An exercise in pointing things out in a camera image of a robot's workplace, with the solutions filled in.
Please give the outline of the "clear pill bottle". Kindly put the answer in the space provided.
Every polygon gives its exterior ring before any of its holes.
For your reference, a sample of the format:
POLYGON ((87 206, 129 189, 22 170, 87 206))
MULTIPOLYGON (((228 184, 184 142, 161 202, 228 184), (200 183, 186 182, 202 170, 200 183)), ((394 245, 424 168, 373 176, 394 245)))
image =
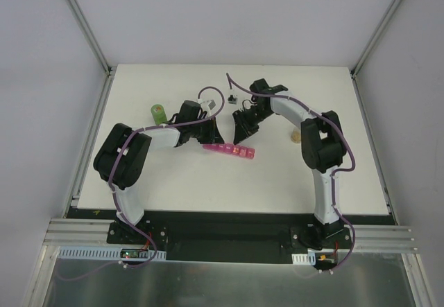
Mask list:
POLYGON ((291 140, 294 143, 301 143, 301 133, 300 130, 298 128, 294 128, 292 133, 291 133, 291 140))

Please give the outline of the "pink weekly pill organizer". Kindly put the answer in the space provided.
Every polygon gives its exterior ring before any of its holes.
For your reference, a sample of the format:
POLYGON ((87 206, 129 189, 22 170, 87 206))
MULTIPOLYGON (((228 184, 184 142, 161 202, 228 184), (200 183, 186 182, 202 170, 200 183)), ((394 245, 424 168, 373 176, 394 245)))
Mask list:
POLYGON ((204 144, 203 149, 245 159, 253 159, 255 157, 254 148, 233 145, 231 143, 204 144))

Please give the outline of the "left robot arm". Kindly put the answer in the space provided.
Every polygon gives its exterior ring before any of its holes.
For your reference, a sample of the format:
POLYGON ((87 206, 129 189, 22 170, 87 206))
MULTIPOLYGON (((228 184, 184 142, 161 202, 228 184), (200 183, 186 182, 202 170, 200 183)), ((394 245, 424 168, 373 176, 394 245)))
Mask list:
POLYGON ((177 148, 195 139, 203 145, 223 144, 212 116, 216 106, 213 100, 186 100, 180 111, 166 123, 140 130, 116 124, 96 154, 93 168, 110 187, 117 217, 124 222, 122 234, 132 244, 146 237, 146 226, 140 223, 144 216, 135 187, 149 152, 177 148))

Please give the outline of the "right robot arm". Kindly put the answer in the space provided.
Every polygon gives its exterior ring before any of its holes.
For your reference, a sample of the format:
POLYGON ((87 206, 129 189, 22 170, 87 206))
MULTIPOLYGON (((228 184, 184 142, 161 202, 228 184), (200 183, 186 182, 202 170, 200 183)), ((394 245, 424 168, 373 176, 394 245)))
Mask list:
POLYGON ((336 112, 318 114, 292 96, 283 85, 269 86, 256 80, 247 91, 248 108, 232 113, 235 145, 259 131, 259 124, 273 114, 283 116, 300 132, 302 158, 314 179, 315 209, 313 223, 298 234, 301 245, 314 250, 329 247, 343 231, 337 204, 336 170, 343 163, 347 148, 336 112))

